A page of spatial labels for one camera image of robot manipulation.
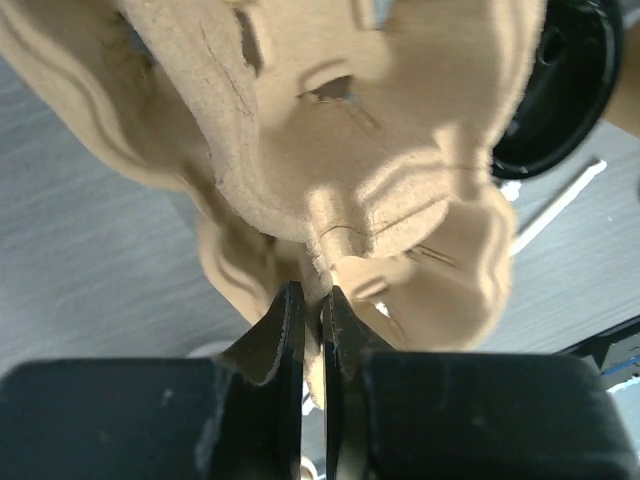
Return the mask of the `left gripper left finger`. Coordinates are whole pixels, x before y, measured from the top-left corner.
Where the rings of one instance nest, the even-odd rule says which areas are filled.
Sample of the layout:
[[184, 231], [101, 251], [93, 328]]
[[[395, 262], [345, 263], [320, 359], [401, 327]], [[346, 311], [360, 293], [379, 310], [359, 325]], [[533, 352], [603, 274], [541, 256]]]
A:
[[1, 380], [5, 479], [297, 479], [305, 302], [209, 358], [29, 361]]

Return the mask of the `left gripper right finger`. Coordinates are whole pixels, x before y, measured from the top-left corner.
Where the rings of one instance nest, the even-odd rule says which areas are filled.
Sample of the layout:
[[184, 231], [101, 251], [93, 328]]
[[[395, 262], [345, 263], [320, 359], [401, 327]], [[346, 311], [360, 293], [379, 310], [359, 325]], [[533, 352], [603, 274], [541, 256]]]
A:
[[635, 479], [600, 376], [571, 355], [403, 352], [333, 289], [323, 311], [330, 479]]

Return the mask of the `white paper straw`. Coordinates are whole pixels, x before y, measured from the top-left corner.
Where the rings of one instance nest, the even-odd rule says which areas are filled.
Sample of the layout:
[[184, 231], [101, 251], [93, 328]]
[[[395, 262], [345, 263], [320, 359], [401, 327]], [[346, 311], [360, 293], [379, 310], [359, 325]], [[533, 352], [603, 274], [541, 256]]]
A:
[[524, 227], [515, 238], [510, 255], [526, 248], [579, 194], [607, 168], [608, 163], [598, 159], [587, 165], [574, 179], [556, 194]]

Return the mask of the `black plastic cup lid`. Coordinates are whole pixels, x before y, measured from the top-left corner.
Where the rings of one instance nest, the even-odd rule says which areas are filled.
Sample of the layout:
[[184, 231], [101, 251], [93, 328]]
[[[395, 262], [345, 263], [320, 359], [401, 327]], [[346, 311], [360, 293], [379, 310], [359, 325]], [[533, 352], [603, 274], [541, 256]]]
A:
[[522, 101], [493, 149], [493, 175], [524, 180], [559, 165], [589, 136], [620, 76], [618, 1], [550, 1]]

